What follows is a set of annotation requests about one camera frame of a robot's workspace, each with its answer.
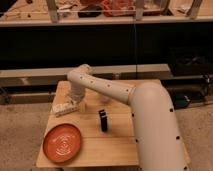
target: red plate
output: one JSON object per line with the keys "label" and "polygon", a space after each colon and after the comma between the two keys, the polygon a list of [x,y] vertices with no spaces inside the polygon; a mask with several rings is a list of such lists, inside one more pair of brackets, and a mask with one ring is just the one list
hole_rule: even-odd
{"label": "red plate", "polygon": [[51,129],[44,138],[43,151],[55,163],[73,158],[81,147],[81,133],[74,125],[61,124]]}

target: gray floor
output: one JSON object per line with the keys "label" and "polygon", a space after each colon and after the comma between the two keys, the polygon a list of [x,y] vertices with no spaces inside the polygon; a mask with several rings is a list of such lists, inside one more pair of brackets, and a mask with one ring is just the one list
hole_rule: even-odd
{"label": "gray floor", "polygon": [[[51,103],[0,105],[1,171],[40,170],[35,162],[50,108]],[[176,115],[191,157],[190,170],[213,171],[213,105],[179,110]]]}

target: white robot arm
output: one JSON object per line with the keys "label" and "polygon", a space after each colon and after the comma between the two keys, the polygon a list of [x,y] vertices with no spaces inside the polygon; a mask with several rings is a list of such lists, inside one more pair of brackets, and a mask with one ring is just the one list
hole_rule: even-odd
{"label": "white robot arm", "polygon": [[131,107],[140,170],[188,171],[172,101],[166,89],[153,82],[134,86],[100,79],[89,75],[90,71],[91,67],[81,65],[68,73],[72,83],[71,97],[80,102],[86,87]]}

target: table top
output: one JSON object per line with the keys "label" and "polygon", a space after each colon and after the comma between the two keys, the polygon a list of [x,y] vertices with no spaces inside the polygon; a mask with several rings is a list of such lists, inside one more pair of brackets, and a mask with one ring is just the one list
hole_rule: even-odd
{"label": "table top", "polygon": [[[130,84],[139,84],[146,80],[122,81]],[[68,81],[58,84],[53,105],[68,101],[67,93],[70,90]],[[62,123],[74,124],[82,134],[82,148],[80,153],[71,161],[55,164],[44,155],[42,146],[37,158],[37,167],[91,167],[91,166],[136,166],[138,156],[133,133],[131,111],[129,106],[110,99],[108,103],[100,101],[102,96],[95,91],[86,89],[86,96],[77,112],[61,117],[50,114],[45,135],[47,132]],[[105,109],[108,118],[108,131],[102,132],[98,111]]]}

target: white object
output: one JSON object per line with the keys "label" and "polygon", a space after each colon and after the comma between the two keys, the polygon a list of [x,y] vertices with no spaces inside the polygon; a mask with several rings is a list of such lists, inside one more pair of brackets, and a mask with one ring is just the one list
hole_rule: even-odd
{"label": "white object", "polygon": [[77,111],[79,109],[79,106],[77,104],[77,102],[71,100],[70,102],[67,103],[61,103],[61,104],[57,104],[54,105],[52,107],[52,114],[54,114],[56,117]]}
{"label": "white object", "polygon": [[132,109],[140,170],[188,171],[172,101],[160,84],[138,86],[95,78],[86,74],[87,65],[68,73],[71,84],[90,88]]}

